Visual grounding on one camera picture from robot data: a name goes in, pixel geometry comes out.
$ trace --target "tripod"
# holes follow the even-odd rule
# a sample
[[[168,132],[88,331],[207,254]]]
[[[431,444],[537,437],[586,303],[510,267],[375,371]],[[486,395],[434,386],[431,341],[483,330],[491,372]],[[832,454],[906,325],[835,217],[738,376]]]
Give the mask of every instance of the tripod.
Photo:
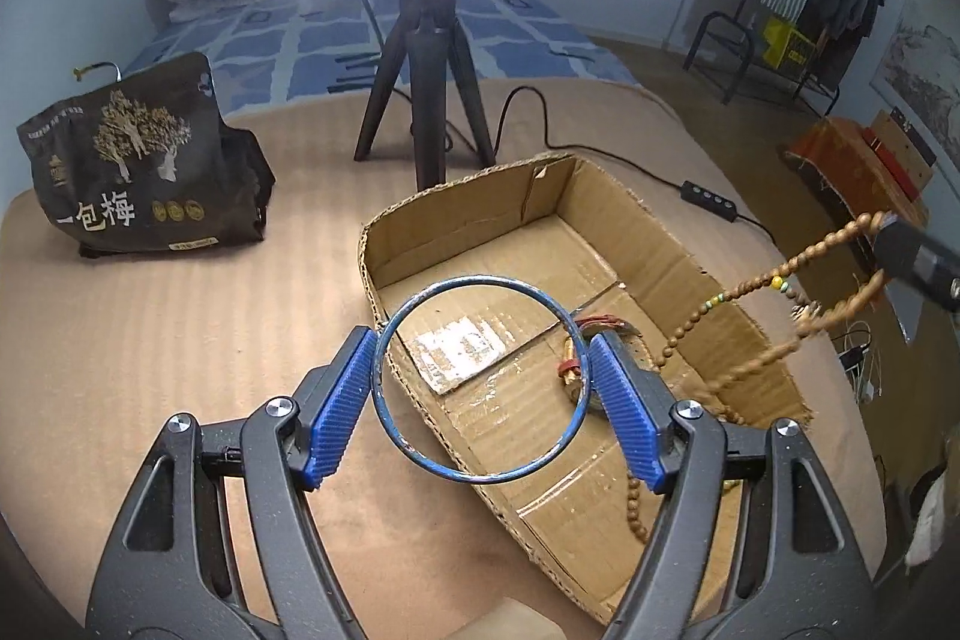
[[[446,181],[443,141],[448,62],[464,103],[480,164],[493,166],[496,157],[490,130],[467,34],[457,20],[455,0],[400,0],[400,18],[383,46],[353,160],[364,161],[370,154],[392,87],[407,56],[410,58],[416,189],[423,191]]]

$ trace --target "cardboard piece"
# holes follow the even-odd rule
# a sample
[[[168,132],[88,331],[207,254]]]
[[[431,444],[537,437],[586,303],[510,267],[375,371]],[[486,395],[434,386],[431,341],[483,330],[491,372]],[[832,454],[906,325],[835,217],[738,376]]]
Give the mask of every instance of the cardboard piece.
[[[923,140],[920,140],[920,135],[915,130],[910,128],[912,133],[908,134],[906,128],[899,124],[893,116],[882,110],[877,113],[874,121],[870,124],[870,130],[874,133],[875,138],[880,140],[880,143],[890,151],[890,154],[913,185],[912,191],[905,189],[908,195],[911,193],[919,195],[919,192],[923,191],[930,178],[933,177],[933,169],[923,157],[928,154],[929,148],[923,145]],[[918,148],[916,140],[920,140],[925,148],[923,152]],[[917,196],[911,196],[910,200],[914,201],[916,198]]]
[[[527,605],[505,598],[446,640],[566,640],[563,629]]]
[[[596,165],[547,154],[486,170],[407,199],[364,230],[360,272],[383,322],[413,293],[449,277],[488,273],[540,287],[574,314],[615,314],[651,352],[700,302],[722,290],[650,214]],[[404,321],[388,360],[425,420],[462,468],[518,466],[544,453],[572,405],[557,377],[565,332],[536,302],[509,290],[465,287]],[[711,313],[664,367],[675,396],[730,405],[752,426],[811,418],[780,362],[725,391],[707,383],[769,345],[737,305]],[[590,415],[568,450],[534,475],[477,488],[551,579],[606,623],[643,546],[626,522],[626,463],[613,431]],[[653,525],[659,499],[640,515]],[[716,597],[730,565],[738,492],[724,498],[698,599]]]

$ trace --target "red box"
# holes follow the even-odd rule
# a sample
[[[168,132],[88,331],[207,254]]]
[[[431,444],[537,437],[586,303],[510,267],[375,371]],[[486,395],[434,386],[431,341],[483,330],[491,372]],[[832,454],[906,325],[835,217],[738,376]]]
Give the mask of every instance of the red box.
[[[901,166],[901,163],[896,160],[896,156],[891,153],[890,148],[887,148],[887,145],[880,141],[880,138],[874,133],[874,129],[862,128],[860,129],[860,133],[863,135],[864,142],[870,145],[872,151],[877,153],[877,158],[880,158],[883,165],[887,167],[888,172],[894,175],[896,184],[904,190],[906,197],[910,199],[910,201],[916,201],[920,197],[920,189],[914,185],[913,180],[910,179],[910,175],[906,173],[906,169]]]

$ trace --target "bed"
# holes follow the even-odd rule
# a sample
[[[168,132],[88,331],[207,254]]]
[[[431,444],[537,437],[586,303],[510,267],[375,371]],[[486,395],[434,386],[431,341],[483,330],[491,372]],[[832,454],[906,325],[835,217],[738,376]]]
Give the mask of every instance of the bed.
[[[383,34],[400,0],[370,0]],[[477,76],[585,77],[635,84],[603,47],[539,0],[457,0]],[[361,0],[258,0],[172,23],[125,73],[198,50],[213,67],[221,111],[263,109],[368,90],[378,47]],[[400,83],[409,82],[408,66]]]
[[[518,80],[486,79],[500,106]],[[683,172],[734,194],[669,108],[639,88],[541,78],[558,142],[615,149],[641,165]],[[448,87],[448,97],[456,95]],[[179,410],[202,421],[246,416],[294,389],[330,359],[370,309],[357,269],[364,223],[415,191],[409,109],[387,108],[374,152],[352,161],[361,92],[301,100],[235,119],[256,130],[277,175],[267,239],[176,258],[77,255],[33,193],[13,200],[0,232],[0,500],[8,525],[53,593],[81,618],[97,561],[131,479],[160,427]],[[450,121],[467,128],[448,101]],[[541,107],[512,107],[498,160],[541,152]],[[781,262],[769,239],[725,223],[616,163],[594,159],[629,186],[697,262],[725,286]],[[449,177],[474,171],[454,151]],[[792,329],[784,297],[760,292],[742,307],[771,340]],[[826,336],[787,359],[815,417],[809,431],[843,501],[871,572],[885,546],[870,443]],[[406,437],[431,458],[438,441],[397,384],[389,402]],[[43,437],[48,447],[37,447]],[[256,574],[243,490],[230,482],[230,519],[251,607],[270,615]],[[468,486],[419,471],[390,444],[368,408],[340,471],[309,496],[347,598],[370,637],[433,640],[490,609],[501,595],[551,618],[568,640],[601,627],[576,608],[501,528]]]

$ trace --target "red object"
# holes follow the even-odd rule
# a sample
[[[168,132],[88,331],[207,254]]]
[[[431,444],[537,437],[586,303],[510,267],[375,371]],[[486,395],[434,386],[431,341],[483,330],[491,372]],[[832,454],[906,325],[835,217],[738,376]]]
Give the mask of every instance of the red object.
[[[877,134],[874,133],[872,128],[862,128],[860,129],[860,133],[863,135],[864,142],[870,146],[872,151],[877,153],[877,158],[880,158],[883,165],[887,167],[888,172],[894,175],[896,184],[901,187],[906,197],[910,199],[910,201],[916,201],[920,197],[920,189],[913,184],[910,176],[906,173],[904,167],[899,165],[899,161],[896,160],[890,149],[877,138]]]
[[[831,116],[815,124],[790,145],[785,160],[816,170],[819,180],[846,205],[848,213],[892,212],[923,227],[929,215],[923,196],[910,201],[890,170],[870,149],[851,119]]]

